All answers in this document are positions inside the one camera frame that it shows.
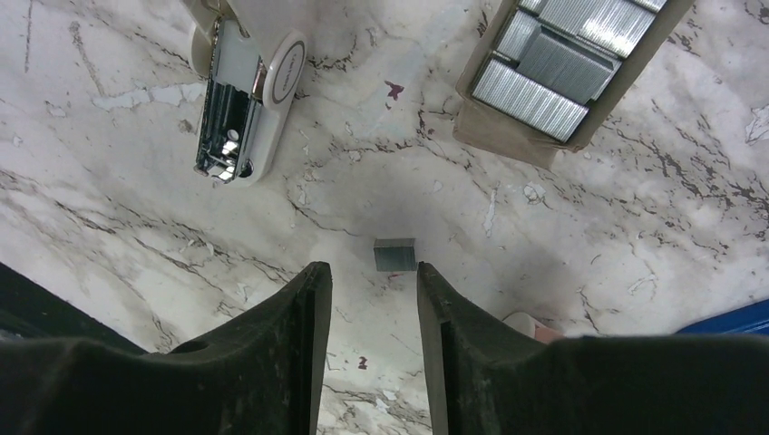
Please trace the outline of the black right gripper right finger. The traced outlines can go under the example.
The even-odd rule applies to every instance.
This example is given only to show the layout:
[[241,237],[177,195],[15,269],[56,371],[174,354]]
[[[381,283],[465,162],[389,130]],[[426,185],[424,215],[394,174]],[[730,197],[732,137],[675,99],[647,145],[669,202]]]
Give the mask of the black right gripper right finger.
[[765,434],[768,340],[749,334],[541,343],[417,268],[436,434]]

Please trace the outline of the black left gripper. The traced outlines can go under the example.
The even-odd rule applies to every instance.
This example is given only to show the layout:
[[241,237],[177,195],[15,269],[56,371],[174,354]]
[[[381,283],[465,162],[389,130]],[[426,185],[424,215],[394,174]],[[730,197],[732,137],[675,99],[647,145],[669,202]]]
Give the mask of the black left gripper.
[[131,354],[146,353],[112,328],[1,265],[1,339],[62,337],[94,340]]

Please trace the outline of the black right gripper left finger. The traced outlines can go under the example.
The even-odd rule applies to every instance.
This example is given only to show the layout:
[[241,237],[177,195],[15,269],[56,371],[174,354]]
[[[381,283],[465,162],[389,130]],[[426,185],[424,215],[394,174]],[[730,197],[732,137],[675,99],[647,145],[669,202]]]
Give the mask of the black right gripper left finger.
[[312,434],[323,386],[330,266],[167,353],[94,340],[1,339],[4,434]]

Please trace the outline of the grey staple strip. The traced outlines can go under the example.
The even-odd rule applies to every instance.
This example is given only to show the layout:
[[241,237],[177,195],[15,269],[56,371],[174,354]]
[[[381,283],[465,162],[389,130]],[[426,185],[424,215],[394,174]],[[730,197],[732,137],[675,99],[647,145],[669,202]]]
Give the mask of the grey staple strip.
[[411,272],[417,269],[414,238],[378,238],[374,243],[378,272]]

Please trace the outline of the blue stapler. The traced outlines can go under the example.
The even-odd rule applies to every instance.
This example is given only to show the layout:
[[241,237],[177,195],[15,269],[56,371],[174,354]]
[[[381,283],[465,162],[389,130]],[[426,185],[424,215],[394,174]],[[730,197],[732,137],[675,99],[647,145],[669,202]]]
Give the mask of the blue stapler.
[[700,320],[678,334],[759,334],[768,335],[767,299]]

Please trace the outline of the small white stapler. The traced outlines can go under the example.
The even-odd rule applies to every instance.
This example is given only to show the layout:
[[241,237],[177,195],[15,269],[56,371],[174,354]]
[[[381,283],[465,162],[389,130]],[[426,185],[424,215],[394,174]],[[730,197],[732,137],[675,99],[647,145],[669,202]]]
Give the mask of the small white stapler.
[[314,1],[185,1],[205,77],[194,169],[247,186],[268,174],[308,55]]

